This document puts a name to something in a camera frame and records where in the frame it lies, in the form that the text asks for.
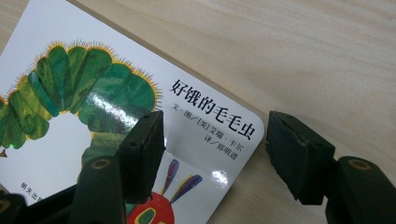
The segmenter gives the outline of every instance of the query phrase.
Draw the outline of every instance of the wooden table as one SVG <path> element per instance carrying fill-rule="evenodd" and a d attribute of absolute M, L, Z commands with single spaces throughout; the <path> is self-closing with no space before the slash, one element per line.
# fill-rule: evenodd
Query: wooden table
<path fill-rule="evenodd" d="M 394 1 L 74 0 L 253 108 L 299 118 L 396 185 Z M 0 1 L 3 49 L 27 1 Z M 261 143 L 210 223 L 326 223 L 295 202 Z"/>

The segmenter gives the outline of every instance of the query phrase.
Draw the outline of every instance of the book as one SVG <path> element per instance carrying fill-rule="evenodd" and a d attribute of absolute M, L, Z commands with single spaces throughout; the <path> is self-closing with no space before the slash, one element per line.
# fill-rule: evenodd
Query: book
<path fill-rule="evenodd" d="M 261 119 L 66 1 L 34 0 L 0 58 L 0 183 L 36 203 L 164 113 L 153 223 L 206 223 L 263 138 Z"/>

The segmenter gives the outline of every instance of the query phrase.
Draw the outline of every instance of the clamp jaw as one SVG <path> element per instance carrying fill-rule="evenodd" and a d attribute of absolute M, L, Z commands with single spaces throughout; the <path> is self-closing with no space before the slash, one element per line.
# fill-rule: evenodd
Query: clamp jaw
<path fill-rule="evenodd" d="M 333 158 L 335 147 L 297 118 L 271 111 L 266 150 L 302 204 L 328 198 L 330 224 L 396 223 L 396 188 L 378 166 L 356 157 Z"/>

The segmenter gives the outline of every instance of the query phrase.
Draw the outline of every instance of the red caterpillar head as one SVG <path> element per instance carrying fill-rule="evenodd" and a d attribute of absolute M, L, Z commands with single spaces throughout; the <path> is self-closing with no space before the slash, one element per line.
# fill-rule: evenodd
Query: red caterpillar head
<path fill-rule="evenodd" d="M 172 203 L 177 201 L 177 199 L 179 199 L 202 181 L 200 175 L 190 175 L 182 182 L 172 199 L 168 201 L 165 197 L 163 197 L 163 195 L 171 185 L 177 173 L 178 166 L 178 161 L 172 160 L 172 162 L 169 164 L 168 174 L 161 194 L 152 192 L 151 199 L 148 199 L 145 204 L 137 205 L 132 213 L 128 216 L 128 224 L 175 223 L 175 215 L 172 208 Z"/>

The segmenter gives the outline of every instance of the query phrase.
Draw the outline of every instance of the green caterpillar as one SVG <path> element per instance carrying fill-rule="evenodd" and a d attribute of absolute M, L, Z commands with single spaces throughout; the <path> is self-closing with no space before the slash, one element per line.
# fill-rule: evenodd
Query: green caterpillar
<path fill-rule="evenodd" d="M 160 97 L 151 77 L 109 47 L 52 43 L 7 99 L 0 96 L 0 145 L 20 148 L 44 137 L 49 120 L 67 111 L 88 126 L 92 144 L 124 136 Z"/>

